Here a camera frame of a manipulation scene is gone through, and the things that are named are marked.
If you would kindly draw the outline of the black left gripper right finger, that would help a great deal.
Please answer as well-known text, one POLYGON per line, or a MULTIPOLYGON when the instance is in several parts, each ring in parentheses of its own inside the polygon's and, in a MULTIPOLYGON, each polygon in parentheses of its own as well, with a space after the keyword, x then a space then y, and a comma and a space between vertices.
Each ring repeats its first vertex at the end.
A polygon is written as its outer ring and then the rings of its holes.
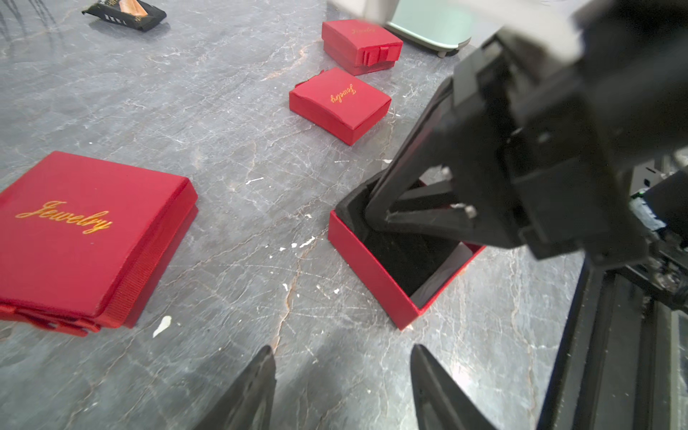
POLYGON ((412 348, 410 374, 419 429, 496 429, 421 344, 412 348))

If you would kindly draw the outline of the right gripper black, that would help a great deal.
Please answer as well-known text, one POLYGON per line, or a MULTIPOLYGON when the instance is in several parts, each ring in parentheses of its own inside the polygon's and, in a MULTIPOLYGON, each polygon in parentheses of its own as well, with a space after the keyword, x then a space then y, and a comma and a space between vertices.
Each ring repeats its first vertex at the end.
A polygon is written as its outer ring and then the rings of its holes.
POLYGON ((687 5, 471 1, 499 21, 425 107, 371 192, 374 229, 646 259, 621 173, 687 143, 687 5))

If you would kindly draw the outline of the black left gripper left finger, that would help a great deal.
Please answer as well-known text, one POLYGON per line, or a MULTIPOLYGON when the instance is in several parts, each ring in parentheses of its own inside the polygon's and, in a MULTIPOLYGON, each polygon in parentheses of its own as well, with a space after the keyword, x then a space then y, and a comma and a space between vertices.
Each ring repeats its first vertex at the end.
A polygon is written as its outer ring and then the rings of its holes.
POLYGON ((269 429, 276 389, 272 348, 263 346, 195 429, 269 429))

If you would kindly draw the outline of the red jewelry box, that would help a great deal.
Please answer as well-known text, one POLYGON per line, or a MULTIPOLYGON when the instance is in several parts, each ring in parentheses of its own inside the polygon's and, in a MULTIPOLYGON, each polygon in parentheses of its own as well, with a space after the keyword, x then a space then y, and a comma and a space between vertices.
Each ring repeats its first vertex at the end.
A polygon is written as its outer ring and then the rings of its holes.
POLYGON ((338 218, 335 209, 330 213, 328 239, 401 331, 424 315, 451 282, 485 249, 483 245, 458 241, 460 245, 451 257, 409 297, 338 218))
POLYGON ((1 317, 133 327, 197 215, 186 177, 52 152, 1 194, 1 317))

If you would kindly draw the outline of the mint green toaster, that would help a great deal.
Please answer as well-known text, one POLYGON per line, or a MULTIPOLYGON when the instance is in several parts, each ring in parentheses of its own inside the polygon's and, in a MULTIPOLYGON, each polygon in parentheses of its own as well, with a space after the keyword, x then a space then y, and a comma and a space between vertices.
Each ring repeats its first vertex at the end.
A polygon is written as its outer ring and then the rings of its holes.
POLYGON ((474 21, 473 13, 450 1, 404 0, 385 27, 439 57, 451 57, 469 45, 474 21))

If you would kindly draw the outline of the small black snack packet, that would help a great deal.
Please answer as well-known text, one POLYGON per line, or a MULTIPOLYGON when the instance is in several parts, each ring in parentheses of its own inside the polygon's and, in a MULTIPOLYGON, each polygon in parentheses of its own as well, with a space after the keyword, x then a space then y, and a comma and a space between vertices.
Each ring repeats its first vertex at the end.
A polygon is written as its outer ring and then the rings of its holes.
POLYGON ((97 1, 82 14, 89 14, 107 23, 114 23, 139 32, 148 32, 158 26, 166 17, 165 11, 136 0, 97 1))

